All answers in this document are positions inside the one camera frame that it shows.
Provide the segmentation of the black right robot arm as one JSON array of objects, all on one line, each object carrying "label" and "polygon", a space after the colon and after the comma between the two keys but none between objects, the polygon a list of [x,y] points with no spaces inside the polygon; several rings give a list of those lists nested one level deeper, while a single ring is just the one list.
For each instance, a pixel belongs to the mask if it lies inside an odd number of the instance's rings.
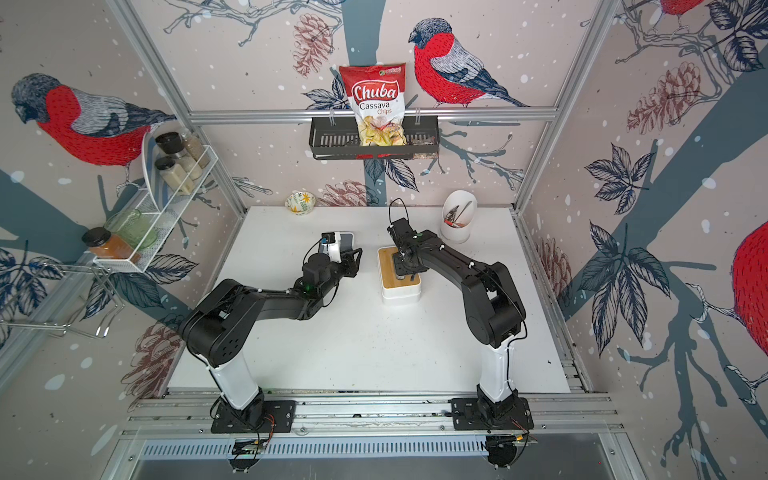
[{"label": "black right robot arm", "polygon": [[513,386],[513,345],[528,337],[526,310],[508,268],[472,259],[430,230],[414,230],[407,218],[390,223],[387,231],[398,250],[393,255],[400,275],[432,270],[455,285],[462,294],[470,332],[487,349],[477,386],[477,408],[490,425],[511,418],[522,398]]}]

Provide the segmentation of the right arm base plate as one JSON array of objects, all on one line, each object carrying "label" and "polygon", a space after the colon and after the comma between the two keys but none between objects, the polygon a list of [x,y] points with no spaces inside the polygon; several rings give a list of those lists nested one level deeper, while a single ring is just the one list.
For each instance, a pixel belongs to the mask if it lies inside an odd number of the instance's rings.
[{"label": "right arm base plate", "polygon": [[490,407],[481,407],[477,398],[452,398],[451,418],[456,431],[529,431],[534,428],[528,401],[516,397],[503,413],[492,413]]}]

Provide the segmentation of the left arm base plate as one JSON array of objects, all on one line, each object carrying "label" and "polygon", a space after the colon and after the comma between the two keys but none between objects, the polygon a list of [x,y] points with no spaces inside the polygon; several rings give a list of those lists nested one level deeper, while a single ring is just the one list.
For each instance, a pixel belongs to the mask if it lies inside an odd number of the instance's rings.
[{"label": "left arm base plate", "polygon": [[289,433],[295,416],[295,401],[257,400],[254,406],[236,410],[222,397],[212,406],[213,434]]}]

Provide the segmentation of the grey tissue box lid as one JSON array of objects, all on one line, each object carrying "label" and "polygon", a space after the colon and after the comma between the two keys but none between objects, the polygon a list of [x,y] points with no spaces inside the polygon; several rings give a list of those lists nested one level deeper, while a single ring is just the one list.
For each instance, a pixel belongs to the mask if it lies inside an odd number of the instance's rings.
[{"label": "grey tissue box lid", "polygon": [[329,244],[329,250],[343,253],[354,249],[354,234],[352,232],[340,231],[333,233],[333,241]]}]

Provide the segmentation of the bamboo tissue box lid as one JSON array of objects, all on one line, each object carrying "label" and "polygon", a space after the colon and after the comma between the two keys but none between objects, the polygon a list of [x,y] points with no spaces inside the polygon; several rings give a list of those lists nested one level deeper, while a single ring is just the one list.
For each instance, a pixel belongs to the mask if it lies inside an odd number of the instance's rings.
[{"label": "bamboo tissue box lid", "polygon": [[377,251],[378,264],[382,280],[382,286],[385,291],[394,291],[395,289],[415,288],[421,286],[421,279],[418,274],[406,274],[400,278],[396,274],[394,255],[399,251],[395,246],[379,248]]}]

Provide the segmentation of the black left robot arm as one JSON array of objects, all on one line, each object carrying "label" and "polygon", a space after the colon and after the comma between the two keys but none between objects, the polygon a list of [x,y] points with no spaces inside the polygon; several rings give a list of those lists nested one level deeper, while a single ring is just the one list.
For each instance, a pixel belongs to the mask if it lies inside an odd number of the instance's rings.
[{"label": "black left robot arm", "polygon": [[311,319],[342,279],[357,275],[362,253],[360,248],[344,251],[338,262],[314,253],[302,265],[302,276],[286,290],[257,289],[226,279],[191,312],[180,335],[188,351],[206,365],[230,411],[248,421],[261,416],[263,391],[242,353],[256,322]]}]

